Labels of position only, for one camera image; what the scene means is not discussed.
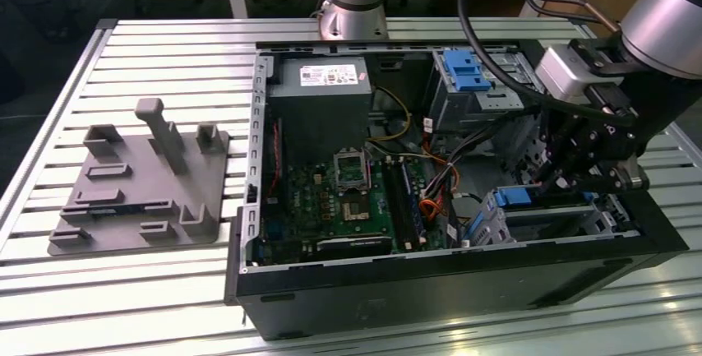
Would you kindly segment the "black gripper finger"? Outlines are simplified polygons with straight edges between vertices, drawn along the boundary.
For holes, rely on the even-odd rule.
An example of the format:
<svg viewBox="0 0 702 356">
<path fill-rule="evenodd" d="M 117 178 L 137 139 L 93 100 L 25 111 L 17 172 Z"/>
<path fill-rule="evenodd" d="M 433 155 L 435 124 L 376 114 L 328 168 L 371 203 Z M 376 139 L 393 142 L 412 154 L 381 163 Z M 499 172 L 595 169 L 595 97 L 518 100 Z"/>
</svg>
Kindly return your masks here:
<svg viewBox="0 0 702 356">
<path fill-rule="evenodd" d="M 626 160 L 604 160 L 574 173 L 574 189 L 599 194 L 622 194 L 647 190 L 650 179 L 632 155 Z"/>
<path fill-rule="evenodd" d="M 532 176 L 539 195 L 594 191 L 596 177 L 590 169 L 599 142 L 598 126 L 583 116 L 554 109 L 543 111 L 539 139 L 544 143 L 544 161 Z"/>
</svg>

